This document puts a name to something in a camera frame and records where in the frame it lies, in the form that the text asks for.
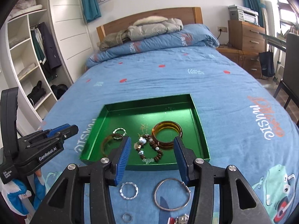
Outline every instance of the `silver bangle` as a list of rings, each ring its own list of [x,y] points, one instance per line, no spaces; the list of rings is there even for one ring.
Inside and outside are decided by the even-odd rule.
[[[125,216],[129,216],[130,217],[130,219],[129,220],[125,220]],[[133,216],[130,214],[130,213],[125,213],[125,214],[123,214],[123,221],[124,222],[131,222],[133,220]]]
[[[131,184],[131,185],[133,185],[133,186],[135,187],[136,193],[135,193],[135,195],[134,195],[133,197],[126,197],[126,196],[124,196],[124,194],[123,194],[123,187],[124,187],[124,185],[126,185],[126,184]],[[121,189],[119,190],[119,193],[121,194],[121,197],[122,197],[123,199],[125,199],[125,200],[132,200],[132,199],[135,199],[136,196],[138,195],[138,187],[137,187],[136,184],[134,184],[134,183],[132,183],[132,182],[126,182],[126,183],[123,183],[123,184],[121,185]]]
[[[115,134],[117,131],[119,131],[119,130],[122,130],[122,131],[124,131],[124,133],[123,133],[123,136],[125,136],[126,134],[127,134],[127,132],[126,132],[126,130],[124,129],[124,128],[117,128],[117,129],[115,129],[114,131],[113,131],[113,134]],[[121,139],[121,137],[119,137],[119,136],[115,136],[115,137],[113,137],[115,140],[120,140]]]
[[[176,180],[176,181],[180,182],[180,183],[186,188],[186,190],[187,190],[187,192],[188,192],[188,194],[189,194],[189,198],[188,198],[186,204],[184,204],[183,206],[180,206],[180,207],[178,207],[178,208],[175,208],[175,209],[167,209],[167,208],[164,208],[164,207],[162,207],[162,206],[160,206],[160,205],[158,204],[157,199],[156,199],[156,193],[157,193],[157,190],[158,190],[158,188],[160,187],[160,185],[163,184],[163,183],[164,183],[165,181],[167,181],[167,180]],[[185,185],[184,182],[182,182],[182,181],[180,181],[180,180],[178,180],[178,179],[175,179],[175,178],[168,178],[168,179],[164,179],[164,180],[162,180],[162,181],[156,186],[156,189],[155,189],[155,191],[154,191],[154,201],[155,201],[156,206],[159,207],[159,208],[162,209],[162,210],[165,210],[165,211],[177,211],[177,210],[179,210],[179,209],[182,209],[182,208],[184,208],[186,205],[188,205],[188,202],[190,201],[190,199],[191,199],[191,192],[190,192],[189,188]]]

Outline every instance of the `dark jacket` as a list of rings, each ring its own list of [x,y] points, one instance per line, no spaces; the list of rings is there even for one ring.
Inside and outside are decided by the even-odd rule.
[[[61,60],[59,58],[53,36],[50,34],[44,22],[40,23],[37,27],[41,33],[47,61],[49,62],[50,69],[53,70],[61,66]]]

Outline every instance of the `black tote bag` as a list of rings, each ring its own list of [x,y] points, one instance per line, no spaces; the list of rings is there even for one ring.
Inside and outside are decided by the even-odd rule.
[[[262,68],[262,75],[265,77],[273,77],[275,75],[275,70],[274,70],[274,54],[272,51],[272,46],[271,46],[271,51],[269,47],[269,51],[259,53],[260,57],[260,63],[261,63],[261,68]]]

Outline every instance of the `wardrobe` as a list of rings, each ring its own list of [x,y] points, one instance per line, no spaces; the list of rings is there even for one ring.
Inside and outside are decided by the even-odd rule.
[[[57,103],[51,86],[65,84],[69,88],[85,72],[86,59],[93,52],[81,0],[36,0],[36,4],[42,5],[42,9],[7,20],[0,30],[1,73],[8,87],[19,87],[19,108],[34,130]],[[54,38],[62,62],[56,69],[57,77],[50,82],[38,61],[30,32],[43,22]],[[11,46],[10,42],[16,39],[18,43]],[[30,70],[18,77],[29,65]],[[38,81],[42,82],[45,95],[33,106],[27,95]]]

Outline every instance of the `wooden floor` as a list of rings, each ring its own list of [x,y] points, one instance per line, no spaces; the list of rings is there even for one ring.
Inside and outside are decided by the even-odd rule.
[[[268,92],[273,96],[277,85],[270,80],[263,80],[263,79],[258,79],[258,81],[263,85],[265,89],[268,90]],[[288,99],[288,95],[281,89],[276,97],[276,100],[280,103],[280,105],[283,107]],[[296,106],[296,104],[291,100],[288,107],[286,108],[286,111],[290,115],[292,121],[295,123],[298,122],[299,119],[299,108]]]

